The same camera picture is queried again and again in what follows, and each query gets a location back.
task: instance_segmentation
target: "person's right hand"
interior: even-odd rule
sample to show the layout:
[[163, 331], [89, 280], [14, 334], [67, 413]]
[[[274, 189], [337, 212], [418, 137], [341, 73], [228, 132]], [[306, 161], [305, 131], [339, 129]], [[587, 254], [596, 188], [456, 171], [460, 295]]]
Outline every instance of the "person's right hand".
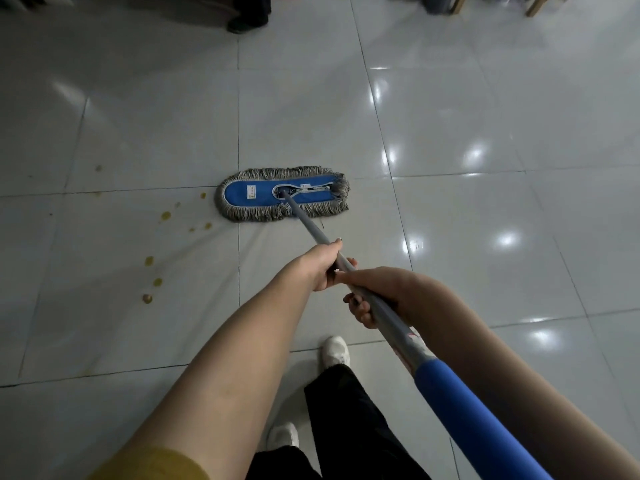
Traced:
[[[352, 265], [357, 266], [355, 259], [349, 258]], [[337, 271], [335, 283], [356, 285], [367, 288], [383, 298], [404, 320], [407, 325], [412, 325], [416, 310], [415, 294], [420, 289], [420, 282], [428, 279], [426, 276], [407, 271], [398, 267], [376, 267], [373, 269], [359, 269], [344, 273]], [[342, 299], [349, 304], [349, 311], [366, 328], [377, 328], [375, 320], [371, 316], [371, 306], [357, 294], [349, 293]]]

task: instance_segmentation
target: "person's left arm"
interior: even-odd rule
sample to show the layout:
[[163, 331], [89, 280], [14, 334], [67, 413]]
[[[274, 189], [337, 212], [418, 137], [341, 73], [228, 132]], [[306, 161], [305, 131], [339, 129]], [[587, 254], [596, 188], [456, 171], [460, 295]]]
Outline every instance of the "person's left arm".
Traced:
[[311, 291], [331, 286], [340, 240], [286, 265], [215, 332], [126, 444], [178, 451], [211, 480], [244, 479]]

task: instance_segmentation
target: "gray mop yarn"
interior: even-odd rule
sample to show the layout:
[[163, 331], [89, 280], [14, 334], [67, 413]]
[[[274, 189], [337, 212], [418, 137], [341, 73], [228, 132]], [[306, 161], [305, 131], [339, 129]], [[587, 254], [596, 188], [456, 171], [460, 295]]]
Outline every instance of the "gray mop yarn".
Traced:
[[303, 203], [300, 208], [309, 217], [334, 216], [347, 210], [347, 195], [349, 183], [343, 173], [335, 172], [321, 166], [297, 166], [295, 168], [250, 168], [242, 170], [228, 177], [216, 189], [214, 201], [216, 207], [224, 217], [233, 222], [256, 221], [269, 222], [280, 221], [285, 217], [292, 217], [293, 212], [288, 203], [265, 207], [236, 207], [225, 198], [227, 186], [238, 180], [288, 180], [291, 178], [316, 177], [318, 175], [335, 176], [331, 184], [331, 193], [335, 197], [326, 202]]

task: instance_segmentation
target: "dark pants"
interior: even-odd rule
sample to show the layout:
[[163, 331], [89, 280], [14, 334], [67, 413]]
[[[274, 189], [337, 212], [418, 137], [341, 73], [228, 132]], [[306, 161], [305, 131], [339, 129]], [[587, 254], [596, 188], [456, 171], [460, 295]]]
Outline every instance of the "dark pants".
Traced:
[[234, 0], [234, 8], [247, 23], [262, 25], [271, 14], [271, 0]]
[[[320, 469], [325, 479], [430, 480], [387, 425], [354, 373], [334, 365], [305, 387]], [[295, 447], [256, 453], [247, 480], [319, 479]]]

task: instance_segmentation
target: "mop handle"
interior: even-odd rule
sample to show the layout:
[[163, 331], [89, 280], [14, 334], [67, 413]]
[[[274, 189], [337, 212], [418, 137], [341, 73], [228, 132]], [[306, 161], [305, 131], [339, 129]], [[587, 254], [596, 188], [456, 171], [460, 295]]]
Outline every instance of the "mop handle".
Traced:
[[[331, 244], [288, 193], [284, 199], [318, 244]], [[355, 267], [338, 253], [341, 271]], [[367, 301], [382, 336], [412, 374], [416, 387], [478, 475], [485, 480], [551, 480], [548, 473], [443, 361], [427, 352], [422, 339], [402, 321], [384, 298], [349, 286]]]

